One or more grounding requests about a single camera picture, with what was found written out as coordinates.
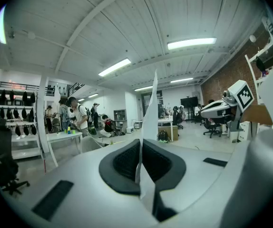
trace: white table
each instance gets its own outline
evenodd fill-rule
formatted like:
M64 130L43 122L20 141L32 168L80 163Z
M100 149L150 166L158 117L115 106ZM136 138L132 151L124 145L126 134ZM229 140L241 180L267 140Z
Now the white table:
M65 139L72 139L72 138L74 138L75 139L75 143L76 143L76 147L78 149L78 152L80 152L80 150L81 150L80 143L79 143L79 142L81 142L81 139L83 138L81 132L75 132L75 134L73 134L73 133L67 134L65 132L61 132L61 133L49 133L49 134L46 134L46 136L47 136L48 146L49 146L49 149L50 149L50 152L51 152L51 155L52 155L52 159L53 159L56 167L58 167L58 164L57 164L57 161L55 159L51 143L58 142L58 141L63 141Z
M171 132L171 142L174 141L174 133L173 133L173 116L169 116L168 118L158 119L158 124L166 124L170 123L170 132Z

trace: fluorescent light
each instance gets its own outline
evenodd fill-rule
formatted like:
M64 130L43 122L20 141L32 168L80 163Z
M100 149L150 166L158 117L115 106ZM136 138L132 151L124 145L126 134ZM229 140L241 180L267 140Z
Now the fluorescent light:
M140 90L143 90L143 89L150 89L152 88L152 86L148 86L148 87L144 87L144 88L140 88L140 89L135 89L135 91L140 91Z
M111 66L110 68L107 68L105 71L101 72L101 73L98 74L98 75L100 75L100 76L105 76L105 75L107 75L107 74L113 72L114 70L117 70L117 69L119 69L120 67L123 67L123 66L125 66L125 65L127 65L127 64L129 64L129 63L131 63L131 62L129 61L128 58L126 58L126 59L124 59L123 61L120 61L119 63L114 64L114 65Z
M90 96L88 96L88 98L92 98L92 97L95 97L95 96L97 96L98 94L94 94L94 95L90 95Z
M194 79L194 78L178 79L178 80L170 81L170 83L177 83L177 82L186 81L186 80L192 80L192 79Z
M181 40L177 42L168 43L168 50L182 48L182 47L189 47L195 45L207 45L207 44L214 44L216 43L217 38L198 38L198 39L190 39L190 40Z
M5 39L4 24L3 24L4 9L5 9L5 6L0 10L0 42L2 44L6 44L7 43L7 41Z

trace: red brick wall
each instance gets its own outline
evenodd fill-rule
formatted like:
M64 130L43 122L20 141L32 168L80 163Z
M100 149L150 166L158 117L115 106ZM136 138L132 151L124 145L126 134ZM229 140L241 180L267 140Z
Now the red brick wall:
M268 42L269 33L265 30L264 26L261 25L254 35L257 38L255 44L248 40L240 51L222 69L201 85L205 105L210 99L215 101L220 100L223 91L227 90L239 79L248 83L255 97L253 104L257 104L255 84L249 65L246 62L245 55L251 58L258 52L258 47L262 49ZM259 78L261 72L255 64L253 64L253 71L256 78Z

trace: cardboard box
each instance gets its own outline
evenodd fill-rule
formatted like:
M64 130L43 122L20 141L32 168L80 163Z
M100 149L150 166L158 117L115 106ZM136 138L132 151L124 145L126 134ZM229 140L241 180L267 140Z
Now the cardboard box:
M160 133L162 130L165 130L168 134L169 139L171 139L171 130L170 126L158 127L158 132ZM178 140L178 126L173 126L173 135L174 141Z

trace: television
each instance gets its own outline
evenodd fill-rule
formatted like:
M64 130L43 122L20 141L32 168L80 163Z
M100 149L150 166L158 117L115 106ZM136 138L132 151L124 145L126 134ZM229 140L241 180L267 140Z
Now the television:
M198 105L198 97L195 96L181 99L181 105L183 105L184 108L196 107Z

